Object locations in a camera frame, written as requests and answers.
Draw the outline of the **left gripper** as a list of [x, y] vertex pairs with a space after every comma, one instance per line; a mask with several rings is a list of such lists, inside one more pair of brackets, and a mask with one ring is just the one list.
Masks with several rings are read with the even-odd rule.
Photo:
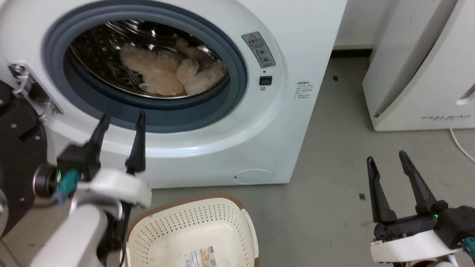
[[88, 144], [70, 144], [57, 157], [61, 180], [52, 194], [56, 204], [64, 203], [77, 189], [90, 190], [102, 196], [118, 199], [132, 205], [149, 207], [152, 191], [147, 182], [135, 177], [146, 169], [146, 123], [144, 111], [139, 112], [135, 125], [135, 138], [126, 172], [119, 169], [101, 169], [99, 155], [105, 133], [111, 122], [111, 110], [107, 109], [95, 127]]

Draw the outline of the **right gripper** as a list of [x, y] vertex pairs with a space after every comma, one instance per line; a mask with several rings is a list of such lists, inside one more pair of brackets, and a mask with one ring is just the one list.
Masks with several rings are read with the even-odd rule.
[[[408, 154], [400, 150], [399, 160], [409, 178], [419, 216], [432, 216], [425, 224], [431, 230], [406, 235], [385, 235], [370, 244], [375, 262], [393, 265], [456, 265], [454, 253], [463, 251], [472, 260], [475, 256], [475, 210], [462, 205], [450, 208], [446, 201], [437, 201]], [[389, 224], [397, 220], [380, 183], [380, 173], [373, 157], [366, 159], [373, 222]]]

